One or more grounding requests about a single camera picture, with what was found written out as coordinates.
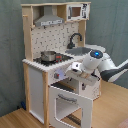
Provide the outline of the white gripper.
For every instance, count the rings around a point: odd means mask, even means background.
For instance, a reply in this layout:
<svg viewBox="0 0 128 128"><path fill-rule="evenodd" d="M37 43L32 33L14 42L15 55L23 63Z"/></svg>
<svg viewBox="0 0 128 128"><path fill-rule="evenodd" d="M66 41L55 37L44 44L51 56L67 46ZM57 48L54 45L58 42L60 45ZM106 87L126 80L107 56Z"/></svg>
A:
<svg viewBox="0 0 128 128"><path fill-rule="evenodd" d="M95 84L100 78L94 74L94 70L88 70L83 63L73 62L65 71L68 77L85 84Z"/></svg>

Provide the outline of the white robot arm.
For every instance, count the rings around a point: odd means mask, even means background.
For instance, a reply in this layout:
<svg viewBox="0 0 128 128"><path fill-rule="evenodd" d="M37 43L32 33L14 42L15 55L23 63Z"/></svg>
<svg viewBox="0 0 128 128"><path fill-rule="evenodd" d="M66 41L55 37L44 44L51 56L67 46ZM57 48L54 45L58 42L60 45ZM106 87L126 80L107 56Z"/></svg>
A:
<svg viewBox="0 0 128 128"><path fill-rule="evenodd" d="M128 59L116 66L107 53L91 50L85 55L82 62L73 62L67 68L65 74L84 82L89 76L94 76L93 72L95 70L99 71L104 81L113 83L128 71Z"/></svg>

